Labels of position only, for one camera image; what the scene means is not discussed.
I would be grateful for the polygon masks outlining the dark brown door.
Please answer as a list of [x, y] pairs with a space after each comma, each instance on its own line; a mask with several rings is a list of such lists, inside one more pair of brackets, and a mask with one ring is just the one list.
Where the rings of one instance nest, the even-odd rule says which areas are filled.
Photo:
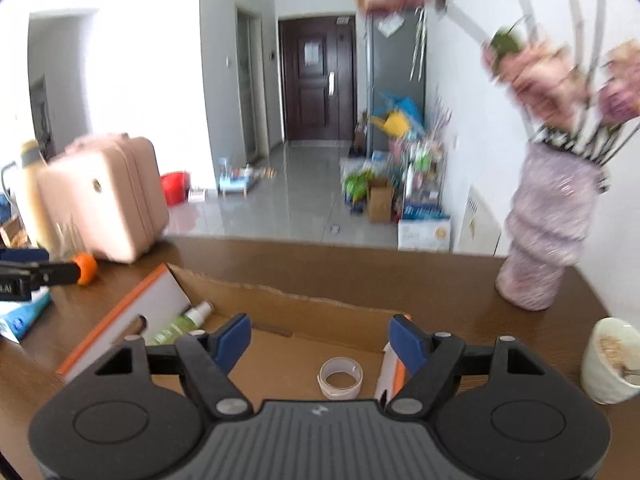
[[284, 135], [295, 143], [352, 142], [356, 27], [352, 15], [279, 22]]

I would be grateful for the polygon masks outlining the clear drinking glass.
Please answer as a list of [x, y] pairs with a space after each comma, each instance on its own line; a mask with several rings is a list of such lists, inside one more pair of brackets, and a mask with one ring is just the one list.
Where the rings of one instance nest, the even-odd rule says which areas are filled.
[[58, 237], [58, 248], [54, 255], [55, 260], [66, 261], [86, 251], [86, 245], [82, 240], [81, 232], [72, 219], [55, 225], [55, 234]]

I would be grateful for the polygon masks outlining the small cardboard box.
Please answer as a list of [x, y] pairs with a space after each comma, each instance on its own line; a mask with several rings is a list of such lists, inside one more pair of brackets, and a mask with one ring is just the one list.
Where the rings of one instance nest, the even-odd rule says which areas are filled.
[[387, 178], [368, 182], [367, 211], [371, 223], [390, 223], [393, 215], [394, 188]]

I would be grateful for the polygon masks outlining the grey refrigerator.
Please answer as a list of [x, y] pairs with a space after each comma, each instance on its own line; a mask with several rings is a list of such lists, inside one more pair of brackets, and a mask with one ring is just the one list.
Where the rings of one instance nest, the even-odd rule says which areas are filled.
[[424, 120], [426, 54], [418, 38], [421, 32], [421, 12], [399, 14], [402, 22], [367, 18], [368, 113], [382, 117], [388, 99], [408, 98]]

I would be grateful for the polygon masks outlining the dried pink roses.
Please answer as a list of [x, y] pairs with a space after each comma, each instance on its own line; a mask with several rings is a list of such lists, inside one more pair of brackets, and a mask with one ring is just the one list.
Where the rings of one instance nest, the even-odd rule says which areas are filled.
[[585, 46], [579, 0], [568, 0], [574, 47], [544, 39], [532, 0], [518, 0], [522, 15], [487, 35], [452, 0], [355, 0], [358, 10], [387, 18], [434, 8], [480, 44], [491, 78], [508, 88], [526, 119], [538, 122], [536, 139], [603, 167], [630, 141], [623, 133], [639, 120], [639, 43], [631, 39], [603, 49], [606, 0], [596, 1], [593, 43]]

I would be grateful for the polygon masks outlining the green spray bottle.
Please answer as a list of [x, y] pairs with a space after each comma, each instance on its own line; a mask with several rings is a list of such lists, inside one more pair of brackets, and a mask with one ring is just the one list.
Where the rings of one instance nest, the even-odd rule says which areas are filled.
[[209, 302], [203, 301], [170, 321], [157, 334], [148, 339], [146, 344], [148, 346], [173, 344], [181, 336], [190, 334], [194, 330], [200, 330], [213, 312], [214, 307]]

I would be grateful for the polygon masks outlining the pale green bowl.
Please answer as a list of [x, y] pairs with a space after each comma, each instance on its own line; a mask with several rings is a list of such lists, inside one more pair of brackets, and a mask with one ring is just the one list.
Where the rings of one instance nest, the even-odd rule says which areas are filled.
[[582, 388], [601, 405], [639, 395], [639, 331], [620, 318], [602, 318], [593, 327], [582, 358]]

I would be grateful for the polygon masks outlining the blue tissue pack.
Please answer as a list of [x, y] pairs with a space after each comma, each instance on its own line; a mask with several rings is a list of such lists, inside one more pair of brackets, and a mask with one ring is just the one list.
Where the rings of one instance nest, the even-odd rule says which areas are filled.
[[41, 287], [28, 301], [2, 301], [0, 307], [1, 336], [20, 344], [42, 312], [51, 302], [50, 290]]

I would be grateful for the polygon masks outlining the orange fruit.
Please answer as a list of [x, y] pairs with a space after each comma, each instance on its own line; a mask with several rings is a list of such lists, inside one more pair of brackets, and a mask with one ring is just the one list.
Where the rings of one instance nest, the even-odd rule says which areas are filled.
[[93, 255], [88, 252], [78, 252], [73, 256], [73, 263], [79, 268], [79, 278], [77, 284], [80, 286], [90, 285], [98, 275], [98, 263]]

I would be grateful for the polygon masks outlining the red cardboard box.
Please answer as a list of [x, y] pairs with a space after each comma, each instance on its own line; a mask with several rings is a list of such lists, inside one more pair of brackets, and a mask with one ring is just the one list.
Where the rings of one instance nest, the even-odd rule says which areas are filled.
[[391, 399], [408, 370], [388, 341], [389, 310], [215, 280], [161, 264], [70, 352], [58, 374], [72, 380], [127, 335], [152, 341], [187, 310], [200, 330], [233, 326], [216, 363], [254, 406], [269, 399]]

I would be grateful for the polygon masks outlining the pink textured vase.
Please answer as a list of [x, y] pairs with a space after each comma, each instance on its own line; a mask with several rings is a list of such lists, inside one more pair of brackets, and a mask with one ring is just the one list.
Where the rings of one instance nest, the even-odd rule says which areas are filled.
[[511, 244], [496, 279], [501, 297], [529, 311], [553, 304], [565, 270], [578, 263], [605, 190], [599, 165], [544, 143], [529, 144], [506, 217]]

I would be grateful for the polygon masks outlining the white carton on floor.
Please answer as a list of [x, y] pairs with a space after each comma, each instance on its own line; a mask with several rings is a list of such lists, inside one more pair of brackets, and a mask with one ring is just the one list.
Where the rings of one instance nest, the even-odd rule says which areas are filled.
[[450, 252], [451, 220], [400, 220], [398, 249], [409, 252]]

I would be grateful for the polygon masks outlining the yellow thermos bottle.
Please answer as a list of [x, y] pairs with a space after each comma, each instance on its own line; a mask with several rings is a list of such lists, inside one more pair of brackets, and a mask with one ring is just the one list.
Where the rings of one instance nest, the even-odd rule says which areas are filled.
[[30, 242], [52, 255], [58, 251], [58, 232], [50, 219], [38, 185], [38, 176], [46, 167], [38, 142], [31, 140], [24, 143], [20, 155], [17, 207]]

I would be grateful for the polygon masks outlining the yellow watering can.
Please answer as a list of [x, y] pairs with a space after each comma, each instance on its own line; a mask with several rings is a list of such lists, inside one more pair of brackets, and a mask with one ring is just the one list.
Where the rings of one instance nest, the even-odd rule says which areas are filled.
[[409, 119], [400, 110], [392, 110], [385, 117], [371, 116], [370, 124], [390, 138], [404, 138], [411, 131]]

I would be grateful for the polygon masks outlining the pink suitcase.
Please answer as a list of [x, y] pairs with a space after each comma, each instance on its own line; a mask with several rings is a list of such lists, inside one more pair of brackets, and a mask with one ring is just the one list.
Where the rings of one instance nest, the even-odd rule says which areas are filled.
[[40, 172], [51, 221], [94, 258], [133, 263], [168, 225], [154, 146], [142, 136], [82, 136]]

